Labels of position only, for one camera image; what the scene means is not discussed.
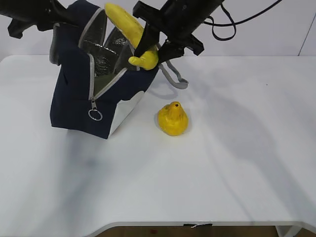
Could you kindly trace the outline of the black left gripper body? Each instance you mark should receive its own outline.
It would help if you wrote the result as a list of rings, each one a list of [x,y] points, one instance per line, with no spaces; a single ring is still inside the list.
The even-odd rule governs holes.
[[[0,14],[12,19],[7,27],[9,36],[20,39],[33,25],[42,32],[51,30],[55,24],[50,19],[54,6],[63,5],[57,0],[2,0]]]

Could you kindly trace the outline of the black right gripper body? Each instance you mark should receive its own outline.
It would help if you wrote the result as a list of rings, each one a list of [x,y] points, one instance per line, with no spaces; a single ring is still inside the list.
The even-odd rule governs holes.
[[[168,0],[161,9],[156,9],[139,0],[132,14],[145,22],[162,22],[161,32],[167,36],[167,40],[181,44],[199,55],[204,51],[204,46],[193,36],[193,31],[200,25],[200,21],[193,16],[190,5],[185,0]]]

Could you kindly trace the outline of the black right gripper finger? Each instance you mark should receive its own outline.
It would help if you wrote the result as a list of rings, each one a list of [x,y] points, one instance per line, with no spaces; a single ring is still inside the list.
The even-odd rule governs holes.
[[[185,52],[184,48],[183,45],[166,39],[158,50],[158,63],[161,64],[171,59],[182,57]]]
[[[140,42],[134,51],[134,56],[140,57],[151,48],[158,49],[162,22],[146,22]]]

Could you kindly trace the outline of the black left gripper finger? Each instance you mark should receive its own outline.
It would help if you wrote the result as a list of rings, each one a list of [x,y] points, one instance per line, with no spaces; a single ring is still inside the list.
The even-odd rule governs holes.
[[[50,19],[54,23],[63,23],[63,24],[69,24],[72,26],[78,26],[78,23],[75,20],[75,18],[63,6],[62,7],[54,6],[51,10]]]

